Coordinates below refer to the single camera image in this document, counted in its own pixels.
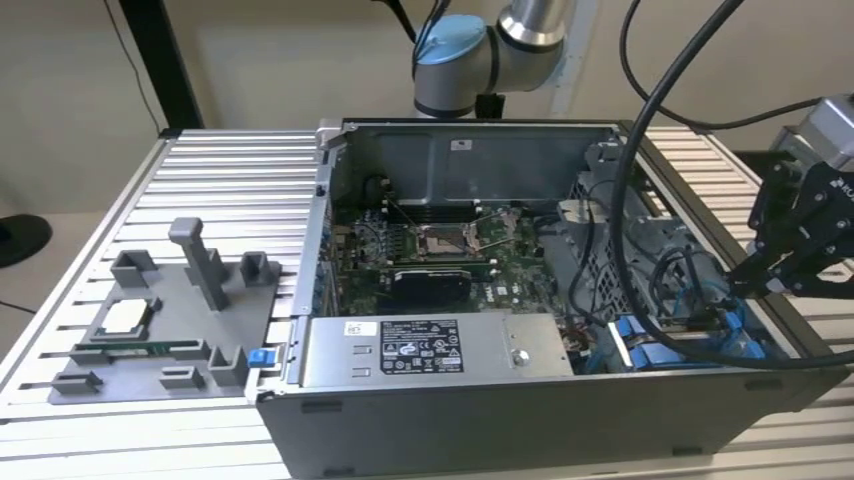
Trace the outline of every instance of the open computer chassis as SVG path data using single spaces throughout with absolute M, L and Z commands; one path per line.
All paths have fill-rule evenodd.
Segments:
M 279 379 L 258 396 L 295 476 L 710 454 L 848 376 L 842 367 L 697 364 L 650 343 L 626 311 L 607 242 L 629 128 L 413 119 L 322 125 L 292 337 Z M 649 141 L 631 185 L 627 221 L 647 224 L 627 238 L 635 270 L 653 268 L 650 250 L 677 245 L 705 252 L 703 284 L 725 290 L 723 272 L 745 251 Z M 590 235 L 577 302 L 605 327 L 578 315 L 566 294 Z M 686 327 L 665 317 L 695 310 L 698 298 L 677 282 L 654 301 L 655 288 L 635 279 L 650 312 L 666 313 L 659 324 L 675 325 L 685 341 L 702 337 L 709 348 L 754 357 L 830 353 L 782 296 L 730 307 L 718 298 L 722 323 Z

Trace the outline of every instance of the barcode label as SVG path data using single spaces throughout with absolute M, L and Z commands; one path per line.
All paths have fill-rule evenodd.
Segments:
M 345 336 L 375 337 L 377 322 L 345 322 Z

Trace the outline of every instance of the gray plastic peg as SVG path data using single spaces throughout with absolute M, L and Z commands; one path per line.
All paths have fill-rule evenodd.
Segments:
M 223 310 L 228 306 L 228 296 L 223 291 L 222 263 L 211 261 L 202 241 L 202 220 L 187 217 L 176 218 L 170 227 L 170 240 L 182 246 L 194 280 L 202 289 L 202 295 L 211 310 Z

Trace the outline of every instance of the black pole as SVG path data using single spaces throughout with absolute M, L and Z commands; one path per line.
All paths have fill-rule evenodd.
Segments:
M 204 128 L 163 0 L 119 0 L 170 128 Z

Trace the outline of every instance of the motherboard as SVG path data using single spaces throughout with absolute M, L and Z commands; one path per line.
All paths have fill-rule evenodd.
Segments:
M 430 209 L 386 202 L 337 212 L 342 315 L 565 315 L 535 217 L 514 205 Z

